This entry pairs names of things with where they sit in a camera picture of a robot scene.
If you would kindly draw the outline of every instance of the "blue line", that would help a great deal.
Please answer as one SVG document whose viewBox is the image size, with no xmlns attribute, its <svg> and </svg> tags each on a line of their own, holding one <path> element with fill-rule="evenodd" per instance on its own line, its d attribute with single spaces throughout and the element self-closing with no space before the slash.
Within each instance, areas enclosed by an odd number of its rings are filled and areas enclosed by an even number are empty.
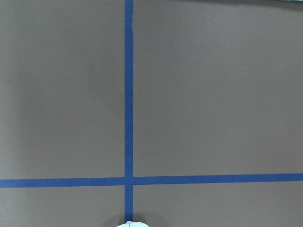
<svg viewBox="0 0 303 227">
<path fill-rule="evenodd" d="M 303 174 L 202 175 L 134 177 L 134 185 L 303 181 Z"/>
<path fill-rule="evenodd" d="M 0 188 L 88 187 L 124 185 L 123 177 L 61 178 L 61 179 L 7 179 L 0 180 Z"/>
<path fill-rule="evenodd" d="M 134 1 L 125 0 L 125 221 L 133 220 L 134 212 L 134 38 L 132 20 Z"/>
</svg>

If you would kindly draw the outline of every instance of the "gray floor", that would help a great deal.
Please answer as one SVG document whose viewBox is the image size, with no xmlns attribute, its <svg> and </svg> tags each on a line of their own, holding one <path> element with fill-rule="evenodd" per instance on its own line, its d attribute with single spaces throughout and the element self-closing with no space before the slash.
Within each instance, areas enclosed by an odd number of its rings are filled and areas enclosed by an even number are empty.
<svg viewBox="0 0 303 227">
<path fill-rule="evenodd" d="M 134 174 L 303 172 L 303 4 L 134 1 Z M 0 179 L 124 176 L 124 1 L 0 0 Z M 150 227 L 300 227 L 302 182 L 134 187 Z M 115 227 L 124 189 L 0 189 L 0 227 Z"/>
</svg>

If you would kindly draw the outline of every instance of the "white object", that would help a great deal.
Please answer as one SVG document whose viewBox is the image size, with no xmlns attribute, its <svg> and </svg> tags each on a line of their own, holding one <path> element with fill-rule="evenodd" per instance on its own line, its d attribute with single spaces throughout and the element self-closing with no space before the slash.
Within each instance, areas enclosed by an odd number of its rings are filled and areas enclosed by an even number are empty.
<svg viewBox="0 0 303 227">
<path fill-rule="evenodd" d="M 149 227 L 149 226 L 147 224 L 142 223 L 142 222 L 127 221 L 125 224 L 119 225 L 117 227 Z"/>
</svg>

